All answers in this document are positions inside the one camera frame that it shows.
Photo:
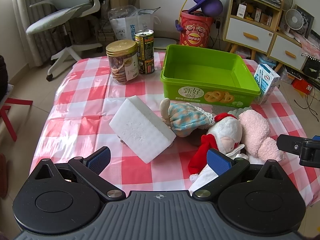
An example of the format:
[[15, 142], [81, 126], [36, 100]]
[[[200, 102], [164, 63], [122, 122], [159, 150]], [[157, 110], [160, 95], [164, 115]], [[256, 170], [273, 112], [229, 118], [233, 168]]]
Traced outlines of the red white checkered tablecloth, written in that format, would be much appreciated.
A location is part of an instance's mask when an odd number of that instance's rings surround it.
[[191, 185], [188, 163], [196, 147], [185, 138], [146, 164], [123, 145], [110, 121], [124, 100], [136, 95], [155, 113], [163, 99], [160, 81], [164, 54], [155, 54], [156, 70], [128, 85], [114, 82], [107, 57], [77, 62], [55, 94], [54, 105], [40, 136], [32, 166], [43, 158], [66, 163], [107, 146], [111, 162], [101, 176], [125, 192], [185, 190]]

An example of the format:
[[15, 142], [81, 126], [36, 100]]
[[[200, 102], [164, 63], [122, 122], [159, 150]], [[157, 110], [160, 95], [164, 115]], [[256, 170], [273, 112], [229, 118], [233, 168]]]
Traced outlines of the white plastic shopping bag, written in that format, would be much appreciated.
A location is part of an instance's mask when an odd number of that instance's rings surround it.
[[111, 9], [108, 19], [117, 40], [134, 40], [135, 33], [141, 30], [154, 30], [154, 24], [160, 24], [154, 9], [138, 9], [133, 5], [125, 5]]

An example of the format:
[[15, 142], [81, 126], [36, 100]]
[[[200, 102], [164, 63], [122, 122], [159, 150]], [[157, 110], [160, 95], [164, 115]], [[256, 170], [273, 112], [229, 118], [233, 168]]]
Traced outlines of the green plastic cookie bin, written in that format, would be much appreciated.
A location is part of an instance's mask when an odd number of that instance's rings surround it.
[[207, 48], [169, 45], [160, 80], [176, 101], [244, 108], [260, 95], [239, 55]]

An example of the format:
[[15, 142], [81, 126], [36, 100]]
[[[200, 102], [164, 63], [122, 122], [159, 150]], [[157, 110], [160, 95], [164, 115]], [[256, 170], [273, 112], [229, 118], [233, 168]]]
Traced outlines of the red stool frame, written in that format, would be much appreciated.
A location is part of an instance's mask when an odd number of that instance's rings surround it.
[[33, 100], [8, 97], [1, 102], [1, 120], [12, 140], [17, 140], [17, 129], [27, 122], [31, 114]]

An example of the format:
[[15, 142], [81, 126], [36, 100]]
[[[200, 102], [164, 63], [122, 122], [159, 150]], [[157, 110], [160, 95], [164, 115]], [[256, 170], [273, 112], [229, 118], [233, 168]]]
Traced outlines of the grey office chair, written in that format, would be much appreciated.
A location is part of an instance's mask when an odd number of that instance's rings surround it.
[[85, 17], [94, 14], [100, 10], [101, 4], [99, 0], [42, 0], [29, 7], [38, 7], [40, 5], [53, 5], [56, 12], [53, 12], [42, 19], [31, 24], [26, 33], [28, 35], [40, 33], [61, 26], [63, 29], [63, 39], [65, 48], [60, 52], [51, 56], [52, 66], [47, 72], [47, 81], [53, 80], [53, 71], [56, 70], [68, 57], [72, 57], [75, 61], [80, 61], [79, 52], [97, 49], [103, 51], [103, 45], [99, 42], [92, 44], [72, 44], [71, 37], [66, 30], [66, 23], [73, 18]]

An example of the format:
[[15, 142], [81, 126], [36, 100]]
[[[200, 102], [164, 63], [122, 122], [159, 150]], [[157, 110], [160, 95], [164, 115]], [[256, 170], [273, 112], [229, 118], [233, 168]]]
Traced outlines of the white cloth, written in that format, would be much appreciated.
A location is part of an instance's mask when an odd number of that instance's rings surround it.
[[240, 151], [233, 151], [227, 154], [216, 154], [215, 151], [209, 150], [207, 153], [207, 164], [199, 174], [192, 174], [190, 180], [193, 182], [189, 187], [189, 193], [192, 195], [195, 191], [208, 184], [218, 176], [228, 171], [233, 163], [227, 161], [222, 155], [232, 159], [243, 158], [249, 160], [248, 155], [241, 153]]

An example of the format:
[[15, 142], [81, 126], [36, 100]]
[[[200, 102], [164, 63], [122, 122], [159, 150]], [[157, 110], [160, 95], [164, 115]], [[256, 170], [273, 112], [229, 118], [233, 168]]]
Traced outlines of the small white desk fan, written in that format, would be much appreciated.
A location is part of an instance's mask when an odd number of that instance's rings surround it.
[[285, 13], [285, 22], [284, 34], [294, 38], [295, 36], [290, 33], [290, 30], [300, 30], [304, 25], [304, 18], [298, 10], [291, 8]]

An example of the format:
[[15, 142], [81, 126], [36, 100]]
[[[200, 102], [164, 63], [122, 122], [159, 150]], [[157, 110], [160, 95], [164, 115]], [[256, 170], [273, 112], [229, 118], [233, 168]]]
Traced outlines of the red chips bucket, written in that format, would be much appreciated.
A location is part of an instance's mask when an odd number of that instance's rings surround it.
[[180, 18], [175, 21], [180, 33], [180, 45], [206, 48], [213, 22], [212, 17], [207, 17], [201, 11], [190, 14], [187, 10], [182, 10]]

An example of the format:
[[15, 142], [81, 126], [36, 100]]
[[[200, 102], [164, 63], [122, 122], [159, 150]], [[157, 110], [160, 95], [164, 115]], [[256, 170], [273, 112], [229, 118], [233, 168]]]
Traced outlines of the purple hopper ball toy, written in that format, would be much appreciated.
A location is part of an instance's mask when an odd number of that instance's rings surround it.
[[220, 0], [193, 0], [196, 5], [188, 10], [189, 14], [201, 9], [207, 17], [219, 16], [223, 12], [223, 4]]

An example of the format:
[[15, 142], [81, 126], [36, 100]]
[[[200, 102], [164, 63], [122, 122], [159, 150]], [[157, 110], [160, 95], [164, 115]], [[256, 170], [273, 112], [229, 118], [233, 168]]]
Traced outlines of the wooden shelf cabinet with drawers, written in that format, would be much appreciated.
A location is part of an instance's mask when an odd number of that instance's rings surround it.
[[283, 2], [275, 6], [264, 0], [227, 0], [222, 38], [227, 42], [225, 51], [234, 53], [238, 48], [251, 50], [251, 59], [262, 53], [282, 66], [301, 71], [306, 63], [302, 45], [280, 28], [284, 16]]

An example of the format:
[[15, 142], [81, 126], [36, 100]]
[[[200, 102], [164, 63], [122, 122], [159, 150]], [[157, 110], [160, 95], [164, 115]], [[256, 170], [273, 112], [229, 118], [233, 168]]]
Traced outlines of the white santa plush toy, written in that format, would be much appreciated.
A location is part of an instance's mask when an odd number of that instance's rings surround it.
[[232, 114], [220, 113], [212, 115], [204, 112], [203, 124], [193, 130], [187, 138], [197, 147], [188, 164], [190, 181], [194, 182], [207, 165], [207, 152], [215, 149], [223, 154], [238, 154], [243, 148], [242, 126]]

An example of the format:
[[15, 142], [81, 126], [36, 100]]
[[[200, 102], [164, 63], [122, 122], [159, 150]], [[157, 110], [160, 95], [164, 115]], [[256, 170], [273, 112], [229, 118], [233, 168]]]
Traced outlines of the blue white milk carton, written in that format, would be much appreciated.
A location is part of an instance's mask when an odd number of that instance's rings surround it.
[[278, 85], [280, 76], [267, 64], [258, 64], [254, 79], [260, 88], [260, 95], [256, 98], [257, 104], [264, 104], [275, 87]]

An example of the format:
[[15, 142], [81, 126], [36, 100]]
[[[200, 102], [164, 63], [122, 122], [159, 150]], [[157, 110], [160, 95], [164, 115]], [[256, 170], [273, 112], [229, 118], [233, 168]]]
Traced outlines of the light green towel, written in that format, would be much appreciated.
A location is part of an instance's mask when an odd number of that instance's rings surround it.
[[228, 114], [231, 114], [231, 115], [235, 116], [236, 118], [238, 118], [241, 113], [243, 113], [247, 110], [250, 110], [250, 109], [252, 109], [251, 106], [245, 107], [245, 108], [237, 108], [237, 109], [228, 111]]

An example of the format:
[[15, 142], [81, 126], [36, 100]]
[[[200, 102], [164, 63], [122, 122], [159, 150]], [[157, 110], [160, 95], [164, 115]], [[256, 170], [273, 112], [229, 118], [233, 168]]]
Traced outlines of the pink fluffy sock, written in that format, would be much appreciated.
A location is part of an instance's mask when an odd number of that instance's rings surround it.
[[239, 115], [238, 120], [242, 125], [241, 142], [247, 154], [261, 161], [285, 159], [284, 152], [278, 149], [276, 141], [269, 136], [269, 123], [260, 113], [248, 109]]

